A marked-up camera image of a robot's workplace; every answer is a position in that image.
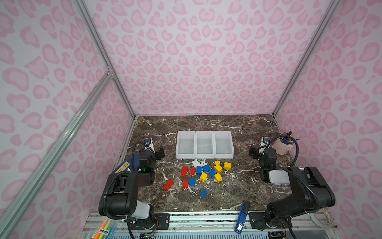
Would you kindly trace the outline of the long red lego brick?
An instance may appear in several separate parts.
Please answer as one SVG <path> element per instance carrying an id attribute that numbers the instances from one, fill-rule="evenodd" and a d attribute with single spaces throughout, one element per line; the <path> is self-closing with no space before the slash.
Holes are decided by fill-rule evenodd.
<path id="1" fill-rule="evenodd" d="M 174 181 L 172 179 L 169 179 L 163 186 L 163 189 L 165 191 L 169 191 L 171 187 L 174 185 Z"/>

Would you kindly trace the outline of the red lego brick small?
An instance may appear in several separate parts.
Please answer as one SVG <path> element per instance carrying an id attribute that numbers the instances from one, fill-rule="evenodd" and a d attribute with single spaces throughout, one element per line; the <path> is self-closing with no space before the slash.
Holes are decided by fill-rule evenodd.
<path id="1" fill-rule="evenodd" d="M 196 172 L 197 172 L 196 168 L 193 167 L 193 168 L 190 170 L 190 175 L 194 176 L 194 175 L 196 175 Z"/>

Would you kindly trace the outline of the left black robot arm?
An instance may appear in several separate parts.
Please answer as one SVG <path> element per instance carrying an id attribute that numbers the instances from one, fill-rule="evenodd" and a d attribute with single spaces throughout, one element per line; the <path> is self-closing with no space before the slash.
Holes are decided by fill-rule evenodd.
<path id="1" fill-rule="evenodd" d="M 155 150 L 152 138 L 138 141 L 143 149 L 124 160 L 109 175 L 98 205 L 98 213 L 113 220 L 130 221 L 148 228 L 155 224 L 153 206 L 138 200 L 138 189 L 155 180 L 156 161 L 165 157 Z"/>

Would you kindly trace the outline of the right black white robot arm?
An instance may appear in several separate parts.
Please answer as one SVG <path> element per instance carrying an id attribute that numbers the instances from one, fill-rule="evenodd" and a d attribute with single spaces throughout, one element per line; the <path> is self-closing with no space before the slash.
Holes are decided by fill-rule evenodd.
<path id="1" fill-rule="evenodd" d="M 277 168 L 277 156 L 281 154 L 282 147 L 287 146 L 295 147 L 295 156 L 288 167 Z M 281 134 L 272 139 L 263 138 L 259 147 L 250 147 L 249 155 L 258 160 L 263 182 L 288 185 L 291 189 L 287 197 L 268 203 L 265 212 L 249 214 L 253 229 L 291 229 L 293 218 L 311 215 L 335 205 L 334 192 L 317 167 L 295 166 L 299 145 L 297 139 L 290 134 Z"/>

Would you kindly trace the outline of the blue lego mid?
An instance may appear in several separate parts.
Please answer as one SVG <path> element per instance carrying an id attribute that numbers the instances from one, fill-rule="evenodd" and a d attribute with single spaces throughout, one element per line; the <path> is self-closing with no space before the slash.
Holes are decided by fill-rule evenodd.
<path id="1" fill-rule="evenodd" d="M 194 187 L 195 186 L 195 183 L 196 183 L 196 180 L 194 178 L 190 178 L 189 180 L 189 186 L 190 187 Z"/>

